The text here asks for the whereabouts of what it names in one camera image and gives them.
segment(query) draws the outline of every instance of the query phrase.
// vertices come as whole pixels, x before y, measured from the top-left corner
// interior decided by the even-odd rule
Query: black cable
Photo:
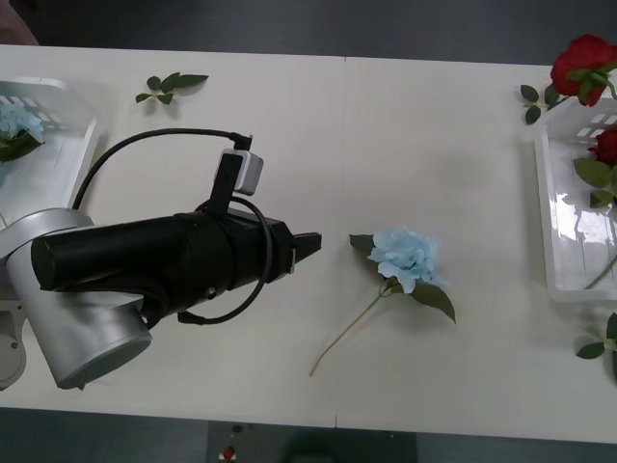
[[[137,135],[133,135],[132,137],[122,140],[116,145],[113,145],[111,148],[105,151],[100,158],[98,158],[98,160],[93,164],[93,166],[90,168],[90,170],[86,174],[84,181],[79,187],[79,190],[77,191],[77,194],[75,195],[75,200],[73,201],[72,208],[73,209],[79,208],[79,206],[81,205],[84,199],[84,196],[86,195],[86,191],[88,190],[88,187],[90,186],[96,173],[103,166],[103,164],[107,162],[107,160],[110,157],[112,157],[122,148],[125,148],[126,146],[132,143],[138,142],[140,140],[144,140],[146,138],[158,137],[161,135],[175,135],[175,134],[209,135],[212,137],[228,138],[232,142],[234,142],[234,148],[236,150],[249,150],[251,148],[251,141],[252,141],[251,137],[245,137],[243,135],[240,135],[239,133],[225,132],[223,130],[209,130],[205,128],[162,128],[160,130],[151,130],[149,132],[138,133]],[[253,289],[251,294],[249,294],[249,297],[247,297],[246,300],[233,311],[225,315],[215,317],[215,318],[205,318],[203,316],[194,315],[192,313],[182,312],[177,315],[179,321],[182,321],[182,318],[184,318],[183,322],[193,323],[193,324],[198,324],[198,325],[216,325],[219,323],[224,323],[226,321],[229,321],[232,318],[244,312],[254,302],[258,294],[263,289],[263,286],[266,284],[266,281],[268,280],[268,276],[270,275],[270,270],[272,268],[272,260],[273,260],[273,254],[274,254],[274,246],[272,244],[272,235],[270,234],[270,229],[268,228],[268,222],[266,221],[266,218],[263,216],[261,211],[257,208],[257,206],[245,200],[244,198],[238,198],[234,196],[234,197],[231,197],[230,201],[233,203],[239,203],[247,207],[259,221],[259,224],[263,231],[263,237],[265,239],[265,244],[266,244],[265,261],[263,265],[263,270],[261,272],[261,276],[259,277],[259,280],[257,281],[257,284],[255,285],[255,288]],[[200,204],[196,210],[205,210],[207,209],[207,205],[208,205],[208,201]],[[149,325],[151,325],[151,326],[148,326],[148,328],[152,328],[156,323],[158,323],[159,320],[160,318],[152,320],[152,323],[148,323]]]
[[[230,139],[234,142],[235,150],[249,150],[251,148],[251,137],[245,137],[244,135],[240,135],[235,132],[225,132],[224,130],[210,130],[207,128],[161,128],[159,130],[151,130],[148,132],[138,133],[137,135],[133,135],[132,137],[128,137],[126,140],[122,140],[121,142],[113,145],[111,148],[106,150],[102,156],[98,158],[98,160],[93,164],[90,168],[84,181],[82,182],[77,194],[75,195],[75,201],[73,201],[73,209],[78,209],[81,205],[81,202],[86,195],[86,191],[90,186],[90,183],[93,181],[94,176],[98,172],[98,170],[107,162],[107,160],[120,151],[122,148],[130,145],[131,143],[139,142],[140,140],[145,140],[146,138],[151,137],[159,137],[161,135],[175,135],[175,134],[188,134],[188,135],[208,135],[211,137],[221,137]]]
[[[191,323],[191,324],[196,324],[196,325],[216,325],[219,323],[224,323],[226,321],[229,321],[235,316],[238,316],[242,312],[244,312],[254,302],[258,294],[263,289],[263,286],[266,284],[266,281],[268,280],[268,276],[270,275],[270,269],[272,268],[272,260],[273,260],[273,254],[274,254],[274,248],[272,244],[272,235],[270,234],[268,222],[266,221],[266,218],[263,216],[261,211],[257,208],[257,206],[251,203],[250,201],[247,201],[244,198],[238,198],[236,196],[232,196],[231,202],[239,203],[247,207],[259,221],[261,230],[263,231],[263,237],[266,241],[265,261],[263,264],[263,270],[261,271],[261,276],[259,277],[259,280],[257,281],[257,284],[255,285],[255,287],[253,288],[253,292],[249,294],[249,297],[247,297],[246,300],[233,311],[225,315],[217,316],[215,318],[205,318],[204,316],[194,315],[193,313],[189,313],[189,312],[180,312],[177,315],[177,317],[178,317],[178,321],[182,323]],[[207,207],[208,207],[208,201],[200,204],[198,208],[195,210],[196,211],[206,210]]]

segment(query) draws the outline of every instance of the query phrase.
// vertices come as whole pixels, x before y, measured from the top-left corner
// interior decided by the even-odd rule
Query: flower stem
[[[343,332],[342,332],[342,333],[338,336],[338,338],[336,338],[336,339],[335,339],[335,341],[334,341],[332,344],[330,344],[330,345],[328,346],[328,348],[327,348],[326,350],[324,350],[324,351],[323,351],[323,353],[322,353],[322,354],[319,356],[319,358],[317,359],[317,362],[315,362],[315,365],[312,367],[312,370],[310,371],[310,373],[308,374],[308,376],[312,376],[312,374],[313,374],[313,373],[315,373],[315,370],[317,369],[317,367],[319,367],[319,362],[321,362],[321,359],[323,359],[323,358],[324,358],[324,356],[325,356],[325,355],[326,355],[326,354],[330,351],[330,349],[332,349],[332,348],[336,345],[336,343],[337,343],[337,342],[339,342],[339,341],[342,339],[342,337],[343,337],[343,336],[345,336],[345,335],[347,334],[347,332],[348,332],[349,330],[351,330],[351,329],[352,329],[352,327],[353,327],[356,323],[358,323],[358,322],[360,321],[360,319],[361,319],[363,316],[365,316],[365,315],[366,315],[366,313],[367,313],[368,311],[370,311],[370,310],[373,308],[373,306],[374,306],[375,304],[377,304],[377,302],[379,302],[379,300],[380,300],[382,297],[384,297],[384,296],[382,296],[381,291],[380,291],[380,294],[379,294],[379,295],[375,298],[375,300],[374,300],[373,302],[371,302],[371,303],[368,305],[368,307],[364,310],[364,312],[362,312],[362,313],[360,314],[360,316],[359,316],[358,318],[356,318],[356,319],[352,322],[352,324],[351,324],[351,325],[349,325],[349,326],[345,329],[345,331],[343,331]]]
[[[598,277],[593,282],[587,285],[585,289],[591,289],[592,287],[597,285],[602,280],[602,278],[608,275],[608,272],[610,272],[610,270],[615,266],[615,263],[617,263],[617,253],[615,253],[615,257],[612,259],[611,262],[608,263],[604,271],[600,275],[598,275]]]

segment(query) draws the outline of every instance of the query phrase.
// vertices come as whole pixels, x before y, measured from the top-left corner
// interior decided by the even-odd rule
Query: leaf sprig
[[[606,335],[597,334],[599,342],[592,342],[583,346],[578,352],[577,357],[581,359],[597,359],[605,353],[606,348],[612,356],[613,374],[617,379],[617,313],[613,313],[606,324]]]
[[[207,75],[180,74],[179,72],[174,72],[161,81],[159,77],[153,75],[146,81],[152,93],[138,94],[135,96],[135,102],[141,103],[149,98],[156,97],[161,103],[170,104],[174,99],[176,91],[196,87],[205,82],[207,78]]]
[[[530,85],[521,85],[521,95],[526,101],[524,107],[529,108],[524,114],[524,121],[527,125],[532,125],[540,119],[540,116],[542,116],[541,108],[546,108],[547,111],[550,111],[568,98],[567,96],[562,97],[552,85],[549,85],[544,90],[544,103],[539,102],[540,94]]]

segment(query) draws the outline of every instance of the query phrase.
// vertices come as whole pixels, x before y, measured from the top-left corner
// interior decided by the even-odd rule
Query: gray floor
[[[594,463],[617,446],[0,409],[2,463]]]
[[[549,64],[615,0],[13,0],[42,44]]]
[[[615,0],[13,3],[41,44],[60,46],[550,64],[568,41],[583,33],[617,42]],[[350,454],[359,443],[368,449],[362,456]],[[332,455],[337,462],[353,463],[578,463],[608,461],[617,450],[582,443],[265,425],[243,425],[241,433],[234,433],[232,424],[222,422],[0,409],[2,463],[211,463],[227,445],[238,450],[238,463],[327,463],[334,461]]]

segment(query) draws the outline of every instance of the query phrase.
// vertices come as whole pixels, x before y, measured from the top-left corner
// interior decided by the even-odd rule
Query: green leaf
[[[447,295],[438,286],[427,285],[426,283],[416,282],[416,288],[411,296],[423,306],[434,307],[445,313],[454,323],[456,314],[454,307]]]
[[[592,344],[587,344],[580,349],[577,353],[577,357],[581,359],[597,359],[602,354],[604,354],[604,343],[594,342]]]
[[[195,87],[202,82],[207,80],[207,75],[196,75],[196,74],[184,74],[178,76],[174,81],[174,88],[176,89],[188,89],[190,87]]]
[[[163,104],[170,104],[174,98],[174,94],[157,95],[158,100]]]
[[[135,102],[141,103],[142,101],[146,101],[151,96],[151,94],[138,94],[137,96],[135,96]]]
[[[530,85],[521,85],[521,95],[524,99],[531,103],[536,103],[538,102],[538,99],[540,99],[538,91]]]
[[[175,88],[175,80],[179,75],[179,72],[174,72],[173,74],[165,77],[165,79],[163,79],[163,82],[161,82],[161,92],[163,92],[164,94],[168,94],[169,92],[171,92]]]
[[[591,74],[592,72],[593,70],[591,69],[571,70],[570,72],[568,72],[568,79],[582,82],[583,80],[587,80],[589,74]]]
[[[349,243],[351,247],[360,251],[365,256],[370,256],[371,251],[375,247],[372,234],[350,234]]]
[[[26,131],[22,131],[21,135],[4,142],[6,146],[0,148],[0,162],[15,161],[40,146],[40,143]]]
[[[606,337],[610,340],[617,340],[617,313],[613,313],[608,318],[606,324]]]
[[[598,209],[600,207],[607,207],[613,202],[615,195],[609,191],[596,190],[592,191],[589,196],[589,205],[592,209]]]
[[[584,104],[585,101],[587,101],[587,96],[589,95],[589,92],[591,92],[593,89],[593,81],[585,80],[580,86],[580,89],[578,89],[578,100]]]
[[[540,119],[540,116],[542,116],[542,111],[538,106],[534,105],[527,109],[527,112],[524,113],[524,121],[527,123],[527,125],[532,125],[538,119]]]
[[[596,188],[606,188],[612,178],[610,167],[586,157],[575,159],[575,170],[582,181]]]
[[[150,79],[148,79],[146,83],[148,84],[148,88],[155,92],[161,88],[161,79],[159,79],[155,75],[150,77]]]
[[[617,69],[617,61],[613,61],[612,63],[609,63],[608,65],[604,66],[603,68],[598,69],[600,72],[604,72],[606,74],[608,74],[609,72],[613,71]]]
[[[549,85],[547,89],[544,90],[544,102],[548,106],[554,107],[554,105],[557,104],[558,100],[559,100],[559,93],[552,85]]]

